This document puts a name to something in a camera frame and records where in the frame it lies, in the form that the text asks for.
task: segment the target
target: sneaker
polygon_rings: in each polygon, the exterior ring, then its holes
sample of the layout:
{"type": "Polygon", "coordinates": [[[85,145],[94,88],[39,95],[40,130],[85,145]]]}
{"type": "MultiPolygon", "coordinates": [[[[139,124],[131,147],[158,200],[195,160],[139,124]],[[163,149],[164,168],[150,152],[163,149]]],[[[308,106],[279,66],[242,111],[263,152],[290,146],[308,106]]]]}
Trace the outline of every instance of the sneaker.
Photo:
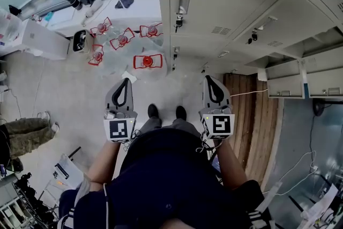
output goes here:
{"type": "Polygon", "coordinates": [[[182,106],[178,106],[176,108],[176,118],[183,119],[184,121],[186,121],[187,113],[186,113],[186,110],[182,106]]]}
{"type": "Polygon", "coordinates": [[[41,118],[50,121],[50,114],[48,113],[48,111],[41,113],[41,118]]]}
{"type": "Polygon", "coordinates": [[[159,111],[155,104],[150,104],[148,107],[148,116],[150,117],[159,117],[159,111]]]}
{"type": "Polygon", "coordinates": [[[53,131],[55,134],[57,134],[58,131],[59,131],[59,126],[58,126],[58,124],[55,122],[55,123],[51,126],[51,129],[52,129],[52,131],[53,131]]]}

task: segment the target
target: wooden pallet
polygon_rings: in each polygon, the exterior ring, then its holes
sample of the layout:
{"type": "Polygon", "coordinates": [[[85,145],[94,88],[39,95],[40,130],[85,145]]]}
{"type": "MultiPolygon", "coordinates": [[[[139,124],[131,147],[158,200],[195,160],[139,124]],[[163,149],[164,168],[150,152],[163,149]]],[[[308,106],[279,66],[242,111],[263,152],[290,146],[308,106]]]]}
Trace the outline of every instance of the wooden pallet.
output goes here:
{"type": "MultiPolygon", "coordinates": [[[[225,74],[223,83],[230,95],[267,89],[266,82],[256,75],[225,74]]],[[[262,184],[269,163],[277,124],[278,99],[268,98],[267,92],[232,97],[235,130],[230,145],[249,179],[262,184]]]]}

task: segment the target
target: gray pants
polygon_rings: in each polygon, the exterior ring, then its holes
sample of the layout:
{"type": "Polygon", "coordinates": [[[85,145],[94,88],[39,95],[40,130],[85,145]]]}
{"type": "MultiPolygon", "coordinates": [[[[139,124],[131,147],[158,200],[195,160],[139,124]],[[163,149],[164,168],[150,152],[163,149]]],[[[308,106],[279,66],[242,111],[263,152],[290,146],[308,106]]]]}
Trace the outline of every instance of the gray pants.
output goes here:
{"type": "Polygon", "coordinates": [[[31,153],[55,135],[44,119],[20,119],[6,123],[5,127],[10,135],[12,159],[31,153]]]}
{"type": "Polygon", "coordinates": [[[183,119],[176,119],[173,121],[172,125],[164,126],[162,127],[162,121],[158,117],[151,117],[148,119],[147,122],[142,126],[140,129],[141,134],[145,134],[146,132],[153,131],[160,128],[173,128],[173,129],[179,129],[185,132],[188,132],[192,135],[195,135],[196,137],[200,138],[200,133],[197,131],[197,129],[194,127],[193,124],[183,120],[183,119]]]}

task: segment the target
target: navy blue shirt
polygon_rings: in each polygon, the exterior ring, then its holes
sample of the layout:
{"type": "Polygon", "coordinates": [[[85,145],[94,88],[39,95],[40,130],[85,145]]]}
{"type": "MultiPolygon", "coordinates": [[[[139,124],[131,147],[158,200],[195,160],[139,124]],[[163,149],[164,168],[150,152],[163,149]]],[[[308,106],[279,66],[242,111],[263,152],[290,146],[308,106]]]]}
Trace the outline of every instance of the navy blue shirt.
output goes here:
{"type": "MultiPolygon", "coordinates": [[[[234,191],[215,176],[201,140],[176,129],[159,129],[135,140],[119,176],[106,186],[109,228],[159,228],[177,218],[194,228],[249,228],[247,211],[264,199],[256,181],[234,191]]],[[[64,192],[59,215],[66,215],[76,190],[64,192]]],[[[90,192],[74,211],[74,228],[106,228],[104,191],[90,192]]]]}

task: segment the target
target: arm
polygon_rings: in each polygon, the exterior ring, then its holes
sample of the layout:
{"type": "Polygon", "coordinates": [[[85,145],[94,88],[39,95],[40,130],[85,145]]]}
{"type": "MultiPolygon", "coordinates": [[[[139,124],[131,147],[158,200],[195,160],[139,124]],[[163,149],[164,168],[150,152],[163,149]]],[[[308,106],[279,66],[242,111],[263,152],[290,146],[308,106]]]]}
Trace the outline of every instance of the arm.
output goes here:
{"type": "MultiPolygon", "coordinates": [[[[219,145],[219,142],[215,140],[214,145],[219,145]]],[[[228,138],[217,148],[217,155],[225,187],[235,189],[248,180],[242,165],[231,148],[228,138]]]]}
{"type": "Polygon", "coordinates": [[[116,167],[120,143],[106,141],[88,171],[91,191],[99,191],[104,183],[110,183],[116,167]]]}

